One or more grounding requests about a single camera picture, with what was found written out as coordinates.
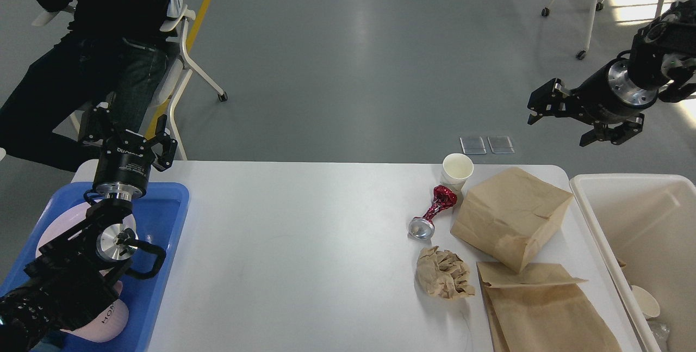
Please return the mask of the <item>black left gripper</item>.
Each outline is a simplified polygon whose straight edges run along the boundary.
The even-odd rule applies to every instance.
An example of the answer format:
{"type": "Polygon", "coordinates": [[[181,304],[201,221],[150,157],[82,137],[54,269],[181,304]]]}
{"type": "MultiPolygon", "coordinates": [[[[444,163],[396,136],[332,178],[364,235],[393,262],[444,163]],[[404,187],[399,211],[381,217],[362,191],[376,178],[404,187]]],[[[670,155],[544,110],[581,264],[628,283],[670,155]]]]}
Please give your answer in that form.
{"type": "Polygon", "coordinates": [[[104,198],[134,200],[147,193],[150,166],[157,171],[171,168],[176,156],[177,140],[166,129],[167,116],[157,119],[150,139],[132,137],[111,119],[107,103],[88,105],[80,119],[77,142],[82,146],[102,148],[92,188],[104,198]]]}

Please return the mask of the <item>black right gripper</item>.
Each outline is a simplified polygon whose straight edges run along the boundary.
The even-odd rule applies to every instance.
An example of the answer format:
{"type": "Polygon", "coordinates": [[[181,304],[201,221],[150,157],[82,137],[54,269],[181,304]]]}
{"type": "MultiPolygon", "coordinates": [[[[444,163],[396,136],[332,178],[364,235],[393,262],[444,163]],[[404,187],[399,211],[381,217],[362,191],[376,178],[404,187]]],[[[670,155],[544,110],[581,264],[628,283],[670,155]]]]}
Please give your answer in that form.
{"type": "Polygon", "coordinates": [[[629,76],[628,59],[614,59],[571,91],[563,81],[552,78],[530,94],[527,108],[532,126],[545,116],[577,118],[593,126],[581,136],[579,145],[609,141],[621,145],[641,133],[645,109],[658,99],[657,86],[638,86],[629,76]],[[616,127],[608,124],[621,123],[616,127]]]}

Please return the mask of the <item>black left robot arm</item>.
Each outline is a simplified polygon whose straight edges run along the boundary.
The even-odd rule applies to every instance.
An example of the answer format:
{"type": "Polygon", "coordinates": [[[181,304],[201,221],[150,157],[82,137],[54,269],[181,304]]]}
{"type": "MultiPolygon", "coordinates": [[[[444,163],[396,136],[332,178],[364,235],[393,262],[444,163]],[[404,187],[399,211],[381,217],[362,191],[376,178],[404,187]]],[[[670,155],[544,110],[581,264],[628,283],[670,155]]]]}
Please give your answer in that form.
{"type": "Polygon", "coordinates": [[[2,346],[29,351],[50,330],[77,330],[88,325],[119,297],[115,285],[122,275],[155,277],[166,250],[138,238],[124,219],[134,199],[147,193],[150,169],[168,169],[177,140],[166,131],[161,115],[151,139],[119,129],[109,109],[97,107],[104,141],[84,220],[40,246],[28,263],[28,281],[2,297],[2,346]]]}

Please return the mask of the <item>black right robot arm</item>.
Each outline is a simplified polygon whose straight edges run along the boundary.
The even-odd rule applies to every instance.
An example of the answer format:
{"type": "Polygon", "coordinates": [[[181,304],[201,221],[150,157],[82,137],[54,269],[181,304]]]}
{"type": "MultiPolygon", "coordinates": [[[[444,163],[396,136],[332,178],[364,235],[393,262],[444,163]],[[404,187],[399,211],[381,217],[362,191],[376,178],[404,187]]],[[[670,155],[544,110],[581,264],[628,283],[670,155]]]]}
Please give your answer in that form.
{"type": "Polygon", "coordinates": [[[672,3],[633,37],[631,49],[598,69],[574,89],[559,78],[532,92],[532,125],[553,116],[590,125],[580,144],[623,144],[641,133],[643,111],[656,101],[677,103],[694,96],[694,0],[672,3]]]}

